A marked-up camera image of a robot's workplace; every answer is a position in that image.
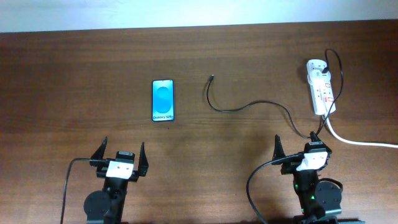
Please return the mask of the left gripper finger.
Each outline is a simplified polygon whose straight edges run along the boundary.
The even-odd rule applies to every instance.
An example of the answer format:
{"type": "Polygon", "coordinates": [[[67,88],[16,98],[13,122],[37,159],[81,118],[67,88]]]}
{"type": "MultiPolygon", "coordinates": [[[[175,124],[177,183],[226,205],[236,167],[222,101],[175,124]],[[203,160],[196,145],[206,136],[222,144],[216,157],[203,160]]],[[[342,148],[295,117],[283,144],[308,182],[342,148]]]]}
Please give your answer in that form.
{"type": "Polygon", "coordinates": [[[90,157],[90,161],[102,161],[103,160],[103,156],[104,156],[104,152],[106,150],[106,146],[108,143],[108,137],[106,136],[101,145],[99,146],[99,148],[97,148],[97,150],[93,153],[93,155],[90,157]]]}
{"type": "Polygon", "coordinates": [[[145,177],[149,168],[149,163],[147,160],[146,152],[145,152],[145,143],[142,142],[141,150],[139,155],[139,165],[137,168],[138,176],[145,177]]]}

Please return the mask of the blue screen smartphone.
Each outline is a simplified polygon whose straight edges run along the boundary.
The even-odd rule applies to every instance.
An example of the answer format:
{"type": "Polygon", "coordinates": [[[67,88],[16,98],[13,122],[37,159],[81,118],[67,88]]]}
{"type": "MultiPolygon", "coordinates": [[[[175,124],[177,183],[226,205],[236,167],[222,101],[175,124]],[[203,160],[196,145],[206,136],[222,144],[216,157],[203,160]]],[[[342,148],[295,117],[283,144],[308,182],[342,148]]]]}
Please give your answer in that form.
{"type": "Polygon", "coordinates": [[[174,81],[152,82],[152,120],[154,122],[174,120],[174,81]]]}

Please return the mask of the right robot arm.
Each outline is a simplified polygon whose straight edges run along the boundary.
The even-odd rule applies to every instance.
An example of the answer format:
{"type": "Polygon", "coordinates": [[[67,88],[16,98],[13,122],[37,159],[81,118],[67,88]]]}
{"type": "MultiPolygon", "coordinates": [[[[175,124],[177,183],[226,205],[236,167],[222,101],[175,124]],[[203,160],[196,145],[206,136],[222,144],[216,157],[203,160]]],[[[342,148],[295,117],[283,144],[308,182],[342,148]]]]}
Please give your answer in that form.
{"type": "Polygon", "coordinates": [[[293,223],[338,223],[341,213],[343,185],[330,178],[319,178],[318,172],[327,166],[332,150],[315,133],[304,150],[287,156],[280,137],[275,136],[272,160],[281,166],[281,174],[292,174],[294,191],[302,214],[293,217],[293,223]]]}

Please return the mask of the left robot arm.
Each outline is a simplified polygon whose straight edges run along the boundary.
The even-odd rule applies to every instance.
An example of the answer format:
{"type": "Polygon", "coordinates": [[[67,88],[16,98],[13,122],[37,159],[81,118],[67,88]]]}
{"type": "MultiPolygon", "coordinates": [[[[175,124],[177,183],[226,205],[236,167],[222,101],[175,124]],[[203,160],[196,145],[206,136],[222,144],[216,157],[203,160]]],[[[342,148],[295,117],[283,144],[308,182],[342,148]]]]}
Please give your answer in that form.
{"type": "Polygon", "coordinates": [[[133,152],[118,151],[114,158],[104,158],[108,139],[90,157],[90,165],[96,168],[96,176],[104,179],[103,188],[85,199],[83,209],[87,223],[115,224],[122,222],[127,187],[147,174],[149,163],[145,144],[141,144],[138,165],[133,152]]]}

